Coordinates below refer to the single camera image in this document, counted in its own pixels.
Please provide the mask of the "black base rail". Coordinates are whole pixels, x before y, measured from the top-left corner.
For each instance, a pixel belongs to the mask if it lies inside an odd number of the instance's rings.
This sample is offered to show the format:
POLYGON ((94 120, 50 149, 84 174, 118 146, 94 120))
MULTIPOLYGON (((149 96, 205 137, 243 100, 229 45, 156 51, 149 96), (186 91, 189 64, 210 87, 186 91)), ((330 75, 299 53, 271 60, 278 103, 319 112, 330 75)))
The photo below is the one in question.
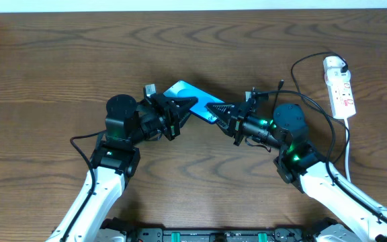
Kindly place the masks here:
POLYGON ((99 230, 97 242, 308 242, 302 229, 271 230, 191 230, 137 228, 131 231, 99 230))

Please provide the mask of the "white USB charger plug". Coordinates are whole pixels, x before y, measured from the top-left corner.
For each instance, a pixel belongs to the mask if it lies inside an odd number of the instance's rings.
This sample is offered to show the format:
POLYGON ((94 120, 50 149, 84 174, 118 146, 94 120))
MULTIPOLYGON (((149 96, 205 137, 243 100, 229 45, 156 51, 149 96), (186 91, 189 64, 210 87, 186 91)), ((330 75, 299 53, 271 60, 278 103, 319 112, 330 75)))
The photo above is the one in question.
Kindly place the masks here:
POLYGON ((327 72, 331 69, 339 69, 341 73, 346 73, 349 70, 348 64, 344 58, 339 56, 328 56, 323 61, 324 71, 327 72))

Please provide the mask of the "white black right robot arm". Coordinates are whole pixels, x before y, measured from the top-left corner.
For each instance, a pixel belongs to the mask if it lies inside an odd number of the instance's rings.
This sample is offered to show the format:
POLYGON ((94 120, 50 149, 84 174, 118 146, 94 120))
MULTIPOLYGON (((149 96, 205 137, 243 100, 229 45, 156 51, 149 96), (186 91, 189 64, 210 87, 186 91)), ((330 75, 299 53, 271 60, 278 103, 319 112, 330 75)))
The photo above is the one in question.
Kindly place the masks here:
POLYGON ((255 113, 255 101, 208 103, 217 125, 239 145, 244 138, 277 149, 277 172, 287 183, 326 206, 361 241, 387 241, 387 208, 348 181, 308 138, 304 112, 282 104, 270 119, 255 113))

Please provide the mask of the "white power strip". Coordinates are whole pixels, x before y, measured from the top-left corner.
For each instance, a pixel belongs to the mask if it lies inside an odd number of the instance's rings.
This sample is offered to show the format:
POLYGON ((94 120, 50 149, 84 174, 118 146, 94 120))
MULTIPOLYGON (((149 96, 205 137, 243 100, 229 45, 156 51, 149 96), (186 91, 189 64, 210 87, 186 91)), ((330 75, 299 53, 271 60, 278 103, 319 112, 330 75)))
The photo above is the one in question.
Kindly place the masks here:
POLYGON ((350 71, 342 73, 338 68, 325 71, 325 83, 333 118, 347 119, 356 114, 350 80, 350 71))

